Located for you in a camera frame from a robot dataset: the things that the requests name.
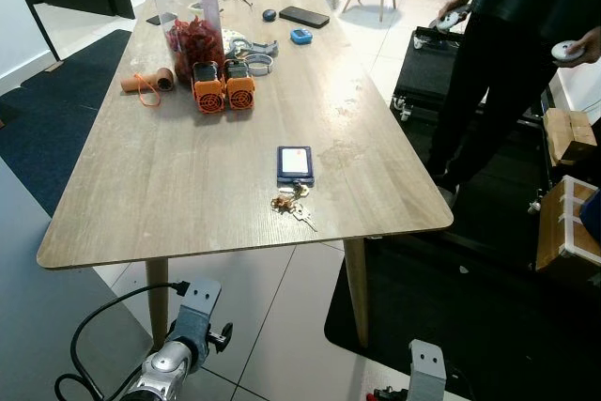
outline computer mouse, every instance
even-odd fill
[[[266,23],[272,23],[273,21],[275,21],[275,9],[266,9],[265,11],[263,11],[263,20]]]

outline orange device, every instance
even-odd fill
[[[225,107],[223,82],[219,75],[219,65],[214,61],[194,63],[192,67],[192,91],[203,113],[221,112]]]
[[[225,93],[232,110],[253,108],[254,81],[248,65],[241,60],[226,60],[223,65]]]

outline cardboard tube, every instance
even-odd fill
[[[142,75],[142,78],[146,84],[140,84],[140,81],[135,77],[121,80],[121,89],[126,93],[137,91],[138,87],[142,90],[150,89],[148,85],[160,91],[173,89],[173,72],[168,68],[160,68],[154,74]]]

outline plastic jar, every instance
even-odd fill
[[[196,62],[214,61],[223,67],[222,27],[218,0],[155,0],[177,78],[192,79]]]

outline black pants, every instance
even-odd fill
[[[471,14],[457,53],[451,85],[434,132],[427,169],[442,174],[488,89],[478,128],[449,164],[447,184],[472,178],[497,152],[521,115],[555,74],[551,47],[523,26]]]

